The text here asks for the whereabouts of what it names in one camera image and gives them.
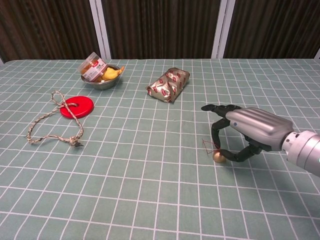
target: plastic jar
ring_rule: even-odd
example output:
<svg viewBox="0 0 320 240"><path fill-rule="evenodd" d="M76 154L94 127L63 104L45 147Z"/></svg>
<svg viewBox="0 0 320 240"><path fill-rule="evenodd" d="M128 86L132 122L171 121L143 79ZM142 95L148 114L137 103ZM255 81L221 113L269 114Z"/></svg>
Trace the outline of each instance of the plastic jar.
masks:
<svg viewBox="0 0 320 240"><path fill-rule="evenodd" d="M107 64L95 52L91 53L77 68L83 78L88 82L99 83L101 76L107 70Z"/></svg>

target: small gold ball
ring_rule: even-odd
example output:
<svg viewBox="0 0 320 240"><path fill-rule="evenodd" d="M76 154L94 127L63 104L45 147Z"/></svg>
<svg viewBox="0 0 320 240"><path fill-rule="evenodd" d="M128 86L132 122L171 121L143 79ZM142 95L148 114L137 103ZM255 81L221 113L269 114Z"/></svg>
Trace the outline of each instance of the small gold ball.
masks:
<svg viewBox="0 0 320 240"><path fill-rule="evenodd" d="M224 163L227 159L220 154L218 150L213 151L212 155L213 161L215 161L218 164Z"/></svg>

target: braided rope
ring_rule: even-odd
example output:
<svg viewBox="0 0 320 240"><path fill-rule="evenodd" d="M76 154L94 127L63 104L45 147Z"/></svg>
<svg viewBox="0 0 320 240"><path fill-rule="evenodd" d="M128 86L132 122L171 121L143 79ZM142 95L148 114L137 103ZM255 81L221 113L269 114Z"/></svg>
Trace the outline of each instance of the braided rope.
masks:
<svg viewBox="0 0 320 240"><path fill-rule="evenodd" d="M55 94L59 94L62 98L62 102L61 103L58 103L55 98L54 98L54 95ZM41 142L42 140L44 139L47 139L47 138L54 138L54 139L59 139L60 141L62 142L65 142L65 143L69 143L71 146L74 146L74 147L80 147L80 146L83 146L80 142L79 142L79 139L82 137L82 135L84 134L84 128L82 127L81 123L79 122L79 120L77 119L77 117L73 114L73 112L69 109L69 106L77 106L77 104L75 103L67 103L66 100L65 100L65 96L55 90L53 93L51 93L51 100L56 103L58 106L53 109L51 112L48 112L46 113L45 115L39 117L37 120L35 120L32 125L30 126L29 128L29 131L28 131L28 134L26 136L26 139L27 141L30 143L30 144L35 144L35 143L38 143L38 142ZM39 139L36 139L36 140L32 140L31 139L31 132L32 130L34 129L35 125L40 122L42 119L45 119L47 117L50 117L52 114L54 114L56 111L58 111L59 109L61 108L66 108L67 111L71 114L71 116L74 118L75 122L78 124L78 126L80 127L80 132L76 135L76 136L71 136L69 138L63 138L61 136L58 136L58 135L46 135L46 136L43 136L43 137L40 137Z"/></svg>

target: curtain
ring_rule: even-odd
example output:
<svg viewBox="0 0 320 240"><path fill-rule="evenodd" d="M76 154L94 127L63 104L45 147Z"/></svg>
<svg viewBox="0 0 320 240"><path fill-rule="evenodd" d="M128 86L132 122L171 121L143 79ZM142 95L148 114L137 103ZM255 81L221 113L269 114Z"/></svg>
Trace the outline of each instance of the curtain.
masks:
<svg viewBox="0 0 320 240"><path fill-rule="evenodd" d="M114 59L210 58L220 0L102 0Z"/></svg>
<svg viewBox="0 0 320 240"><path fill-rule="evenodd" d="M100 54L89 0L1 0L0 56L85 59Z"/></svg>
<svg viewBox="0 0 320 240"><path fill-rule="evenodd" d="M224 58L314 58L319 0L237 0Z"/></svg>

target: snack package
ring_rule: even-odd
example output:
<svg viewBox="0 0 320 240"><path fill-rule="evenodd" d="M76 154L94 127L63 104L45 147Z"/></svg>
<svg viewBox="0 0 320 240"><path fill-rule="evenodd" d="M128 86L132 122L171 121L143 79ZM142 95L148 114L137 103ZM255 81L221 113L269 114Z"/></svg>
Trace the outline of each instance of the snack package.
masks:
<svg viewBox="0 0 320 240"><path fill-rule="evenodd" d="M147 86L148 94L167 103L173 103L184 89L190 73L179 68L168 69L157 81Z"/></svg>

